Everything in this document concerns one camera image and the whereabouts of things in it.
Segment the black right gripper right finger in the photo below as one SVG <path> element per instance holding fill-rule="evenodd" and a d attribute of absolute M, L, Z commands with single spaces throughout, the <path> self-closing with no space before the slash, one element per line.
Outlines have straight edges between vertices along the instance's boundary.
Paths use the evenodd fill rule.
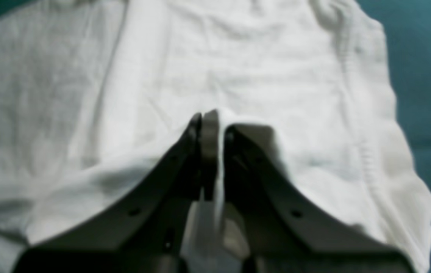
<path fill-rule="evenodd" d="M 238 126 L 224 136 L 226 200 L 241 214 L 242 273 L 413 273 L 408 258 L 312 203 Z"/>

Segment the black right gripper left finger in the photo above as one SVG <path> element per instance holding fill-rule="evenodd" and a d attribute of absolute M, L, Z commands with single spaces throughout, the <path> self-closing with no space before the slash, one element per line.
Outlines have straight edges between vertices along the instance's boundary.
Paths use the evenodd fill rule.
<path fill-rule="evenodd" d="M 181 255 L 194 201 L 212 201 L 218 165 L 217 110 L 195 114 L 180 139 L 122 199 L 28 249 L 15 273 L 188 273 Z"/>

